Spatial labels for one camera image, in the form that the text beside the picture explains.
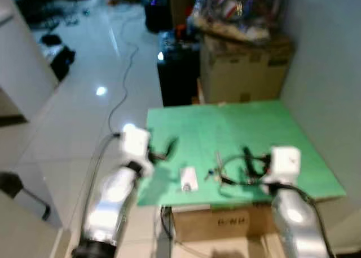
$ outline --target white wall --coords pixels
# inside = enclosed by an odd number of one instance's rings
[[[0,13],[4,12],[13,18],[0,24],[0,86],[30,120],[58,81],[13,0],[0,0]]]
[[[297,52],[281,99],[347,191],[322,205],[333,246],[361,248],[360,0],[289,0]]]

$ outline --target wire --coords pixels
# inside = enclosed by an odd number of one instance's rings
[[[123,39],[124,41],[124,36],[123,36],[123,33],[124,33],[124,27],[127,23],[131,22],[132,20],[136,20],[136,19],[139,19],[140,15],[136,15],[136,16],[132,16],[130,18],[128,18],[126,21],[123,22],[122,24],[122,28],[121,28],[121,31],[120,31],[120,37]],[[129,41],[124,41],[126,45],[128,46],[133,46],[134,47],[134,51],[131,53],[130,55],[130,60],[129,60],[129,64],[123,74],[123,79],[122,79],[122,87],[123,87],[123,90],[124,90],[124,95],[123,95],[123,98],[119,101],[119,103],[117,105],[115,105],[115,107],[111,110],[111,112],[109,113],[109,117],[108,117],[108,127],[109,127],[109,130],[112,134],[116,133],[113,128],[112,128],[112,117],[114,115],[114,112],[125,102],[125,100],[127,99],[128,97],[128,89],[126,88],[126,79],[128,77],[128,74],[129,74],[129,71],[131,69],[131,67],[133,66],[133,59],[134,59],[134,56],[138,53],[139,51],[139,46],[135,43],[132,43],[132,42],[129,42]]]
[[[84,224],[85,224],[87,208],[89,206],[90,196],[91,196],[91,193],[93,192],[95,178],[96,178],[96,175],[98,174],[98,169],[102,162],[104,152],[105,152],[106,148],[108,147],[109,143],[113,139],[119,138],[119,137],[120,137],[120,133],[109,134],[106,137],[104,137],[102,139],[102,141],[100,142],[97,150],[94,151],[93,156],[91,157],[90,167],[92,166],[92,164],[94,164],[94,168],[92,169],[93,173],[91,175],[90,183],[88,185],[88,189],[86,192],[86,198],[85,198],[85,202],[84,202],[84,206],[83,206],[83,212],[82,212],[83,214],[82,214],[81,226],[80,226],[80,233],[81,233],[80,242],[83,240],[83,236],[84,236],[83,229],[84,229]]]
[[[259,162],[263,162],[264,164],[267,163],[268,161],[268,156],[265,155],[265,156],[262,156],[262,157],[254,157],[254,156],[248,156],[248,155],[231,155],[227,158],[225,158],[223,161],[222,161],[222,168],[225,168],[225,165],[236,160],[236,159],[252,159],[254,161],[259,161]],[[259,174],[257,171],[254,171],[256,174],[253,174],[250,175],[250,171],[248,171],[248,175],[252,178],[252,179],[255,179],[255,178],[261,178],[263,175],[265,175],[265,172],[262,172],[261,174]]]
[[[197,257],[200,257],[200,258],[210,258],[209,255],[204,254],[204,253],[202,253],[202,252],[199,252],[199,251],[196,251],[196,250],[194,250],[194,249],[192,249],[192,248],[187,247],[187,246],[184,245],[182,242],[176,240],[176,239],[172,236],[170,230],[169,230],[169,229],[166,227],[166,225],[165,225],[164,214],[163,214],[164,209],[168,209],[168,208],[161,207],[161,210],[160,210],[160,220],[161,220],[161,223],[162,223],[163,230],[164,230],[164,232],[167,234],[167,237],[168,237],[168,239],[169,239],[169,258],[171,257],[171,245],[172,245],[172,242],[180,245],[185,251],[193,254],[194,256],[197,256]]]

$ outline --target black cable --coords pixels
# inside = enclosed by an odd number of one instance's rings
[[[88,186],[88,189],[87,189],[87,192],[86,192],[86,199],[85,199],[84,206],[83,206],[81,226],[80,226],[80,233],[81,233],[80,242],[83,240],[83,236],[84,236],[83,235],[83,229],[84,229],[87,209],[88,209],[88,206],[89,206],[89,200],[90,200],[91,193],[93,192],[95,178],[96,178],[96,175],[98,174],[98,169],[99,169],[99,166],[100,166],[100,164],[102,162],[104,152],[105,152],[106,148],[108,147],[109,143],[113,139],[119,138],[119,137],[120,137],[120,133],[109,134],[106,137],[104,137],[102,139],[102,141],[100,142],[97,150],[94,151],[93,156],[91,157],[91,165],[90,165],[89,169],[91,169],[92,164],[94,164],[94,168],[92,169],[93,173],[91,175],[90,183],[89,183],[89,186]]]
[[[162,222],[162,227],[163,227],[163,230],[165,231],[165,233],[167,234],[167,237],[168,237],[168,239],[169,240],[173,240],[173,236],[172,236],[172,234],[170,233],[170,231],[168,230],[168,228],[165,226],[165,222],[164,222],[164,216],[163,216],[163,210],[164,210],[165,208],[164,207],[161,207],[160,208],[160,220],[161,220],[161,222]]]
[[[171,221],[170,221],[170,217],[168,217],[168,227],[171,227]],[[169,240],[169,258],[171,258],[171,251],[172,251],[172,243]]]
[[[120,32],[120,36],[121,38],[123,39],[124,41],[124,36],[123,36],[123,33],[124,33],[124,27],[127,23],[129,23],[130,21],[132,20],[136,20],[139,18],[139,15],[136,15],[136,16],[133,16],[133,17],[130,17],[128,18],[126,21],[123,22],[122,24],[122,28],[121,28],[121,32]],[[115,105],[115,107],[111,110],[110,114],[109,114],[109,117],[108,117],[108,127],[109,127],[109,130],[111,133],[115,133],[114,130],[112,129],[112,124],[111,124],[111,121],[112,121],[112,117],[114,115],[114,112],[125,102],[125,100],[127,99],[128,97],[128,89],[126,88],[126,79],[128,77],[128,73],[131,69],[131,67],[133,66],[133,58],[134,56],[137,54],[137,52],[139,51],[139,46],[135,43],[132,43],[132,42],[129,42],[129,41],[124,41],[126,45],[128,46],[133,46],[134,47],[134,51],[131,53],[130,55],[130,60],[129,60],[129,64],[124,72],[124,75],[123,75],[123,79],[122,79],[122,87],[123,87],[123,90],[125,91],[124,93],[124,96],[123,98],[119,101],[119,103],[117,105]]]
[[[222,161],[222,168],[225,168],[226,164],[228,164],[229,162],[232,162],[236,159],[251,159],[251,160],[260,161],[260,162],[263,162],[264,164],[266,164],[268,162],[268,158],[269,158],[269,155],[265,155],[262,157],[254,157],[254,156],[249,156],[249,155],[231,155]],[[218,169],[219,169],[219,167],[217,166],[213,170],[209,170],[208,173],[210,175],[212,175]],[[248,174],[251,177],[252,181],[261,178],[266,173],[266,171],[263,171],[261,174],[258,174],[256,171],[254,171],[254,174],[250,175],[249,171],[248,172],[244,171],[244,168],[242,169],[242,171],[243,171],[243,173]],[[238,183],[237,185],[240,185],[240,184],[248,185],[248,183]]]

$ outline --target clutter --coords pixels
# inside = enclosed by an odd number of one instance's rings
[[[239,41],[270,39],[286,0],[196,0],[193,23],[201,30]]]
[[[68,74],[69,66],[74,62],[76,52],[64,45],[56,34],[43,35],[40,46],[45,59],[61,82]]]
[[[293,53],[284,35],[262,47],[205,35],[200,72],[206,103],[277,99]]]

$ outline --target white cabinet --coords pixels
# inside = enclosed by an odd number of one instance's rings
[[[0,87],[27,119],[45,104],[57,79],[12,0],[0,0]]]

